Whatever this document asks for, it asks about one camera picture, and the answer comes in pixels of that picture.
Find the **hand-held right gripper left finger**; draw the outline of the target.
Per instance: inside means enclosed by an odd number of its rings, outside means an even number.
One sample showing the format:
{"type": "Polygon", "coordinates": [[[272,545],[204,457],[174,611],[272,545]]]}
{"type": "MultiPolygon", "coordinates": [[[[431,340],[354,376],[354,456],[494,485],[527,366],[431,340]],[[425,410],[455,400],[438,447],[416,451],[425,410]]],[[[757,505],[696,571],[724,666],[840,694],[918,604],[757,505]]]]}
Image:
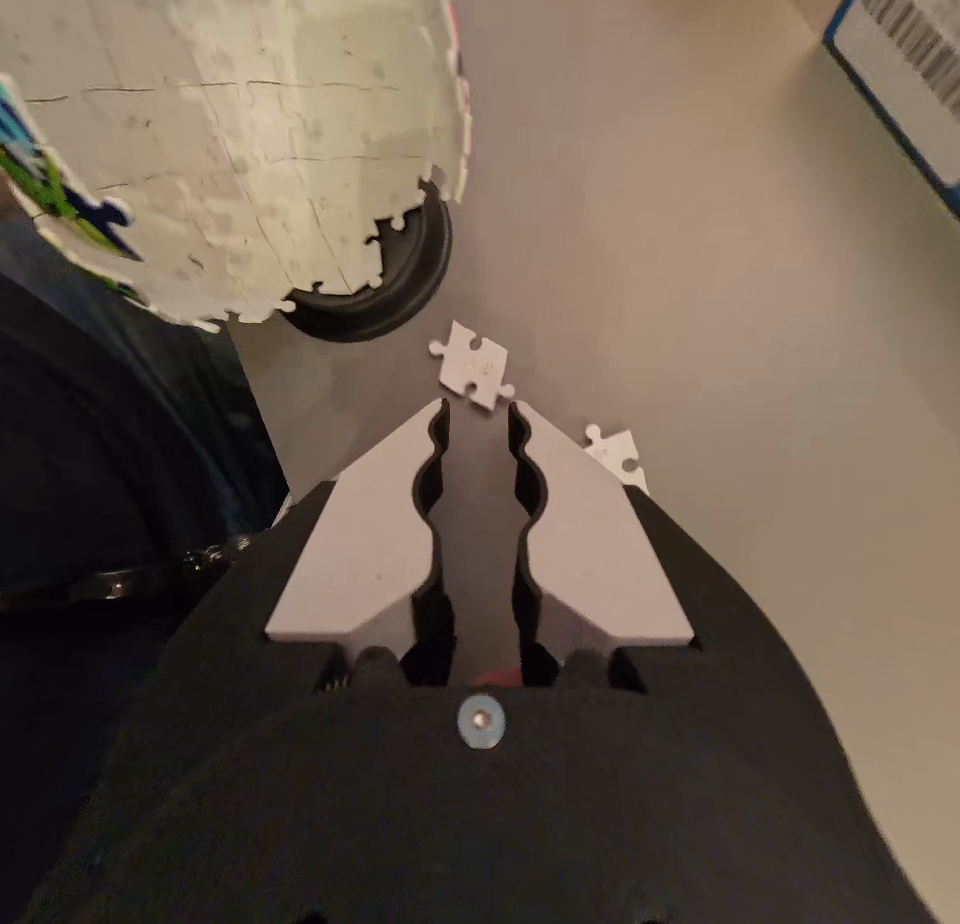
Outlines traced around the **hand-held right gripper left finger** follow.
{"type": "Polygon", "coordinates": [[[438,587],[429,508],[443,491],[450,403],[437,398],[343,470],[265,627],[270,642],[367,649],[404,658],[417,644],[416,602],[438,587]]]}

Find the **blue puzzle box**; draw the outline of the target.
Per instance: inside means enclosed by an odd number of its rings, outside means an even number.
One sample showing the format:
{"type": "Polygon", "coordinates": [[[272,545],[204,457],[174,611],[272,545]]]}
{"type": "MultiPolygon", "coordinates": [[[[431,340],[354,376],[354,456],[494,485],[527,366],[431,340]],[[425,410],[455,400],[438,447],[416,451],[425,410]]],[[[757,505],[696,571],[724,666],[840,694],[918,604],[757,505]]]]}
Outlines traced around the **blue puzzle box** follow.
{"type": "Polygon", "coordinates": [[[822,42],[959,217],[959,0],[842,0],[822,42]]]}

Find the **black round ball stand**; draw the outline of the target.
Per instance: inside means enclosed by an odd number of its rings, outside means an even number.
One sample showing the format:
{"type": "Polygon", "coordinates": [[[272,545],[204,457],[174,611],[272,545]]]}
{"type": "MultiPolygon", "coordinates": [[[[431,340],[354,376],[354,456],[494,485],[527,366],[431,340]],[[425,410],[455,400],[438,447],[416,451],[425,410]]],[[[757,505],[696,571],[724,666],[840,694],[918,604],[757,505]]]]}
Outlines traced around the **black round ball stand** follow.
{"type": "Polygon", "coordinates": [[[382,262],[382,284],[353,295],[313,291],[289,295],[293,311],[284,311],[295,329],[326,342],[370,342],[402,327],[437,294],[453,245],[450,210],[433,181],[421,181],[424,202],[403,215],[402,229],[387,219],[376,221],[382,262]]]}

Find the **colourful cartoon puzzle ball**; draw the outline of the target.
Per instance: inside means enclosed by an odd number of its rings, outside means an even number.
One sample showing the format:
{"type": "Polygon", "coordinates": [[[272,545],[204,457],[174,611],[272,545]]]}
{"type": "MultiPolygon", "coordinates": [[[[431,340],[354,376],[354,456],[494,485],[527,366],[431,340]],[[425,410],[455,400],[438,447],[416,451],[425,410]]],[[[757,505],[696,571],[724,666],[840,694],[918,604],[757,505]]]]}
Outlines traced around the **colourful cartoon puzzle ball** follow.
{"type": "Polygon", "coordinates": [[[1,0],[1,72],[35,231],[207,331],[380,287],[376,222],[469,177],[452,0],[1,0]]]}

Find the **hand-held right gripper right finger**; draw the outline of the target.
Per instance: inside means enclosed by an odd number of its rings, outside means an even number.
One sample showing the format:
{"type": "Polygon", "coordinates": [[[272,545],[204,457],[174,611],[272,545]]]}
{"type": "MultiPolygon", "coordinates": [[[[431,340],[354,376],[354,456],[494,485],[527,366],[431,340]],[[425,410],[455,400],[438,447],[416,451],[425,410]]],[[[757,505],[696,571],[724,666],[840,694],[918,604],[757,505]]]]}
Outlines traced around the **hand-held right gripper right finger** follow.
{"type": "Polygon", "coordinates": [[[628,486],[528,403],[508,412],[521,531],[511,601],[523,659],[684,647],[695,632],[628,486]]]}

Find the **white puzzle piece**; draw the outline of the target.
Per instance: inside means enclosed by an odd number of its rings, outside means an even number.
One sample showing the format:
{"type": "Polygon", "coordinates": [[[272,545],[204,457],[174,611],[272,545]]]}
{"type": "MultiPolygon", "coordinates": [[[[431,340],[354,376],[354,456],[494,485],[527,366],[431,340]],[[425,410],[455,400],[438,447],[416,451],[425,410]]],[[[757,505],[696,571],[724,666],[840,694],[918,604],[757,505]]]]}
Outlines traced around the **white puzzle piece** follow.
{"type": "Polygon", "coordinates": [[[447,340],[432,340],[428,350],[440,359],[438,382],[446,390],[488,412],[514,399],[514,385],[505,382],[509,352],[502,345],[454,320],[447,340]]]}
{"type": "Polygon", "coordinates": [[[625,486],[639,488],[650,495],[646,474],[640,464],[640,454],[631,430],[625,429],[605,435],[596,423],[585,429],[587,445],[585,452],[614,474],[625,486]]]}

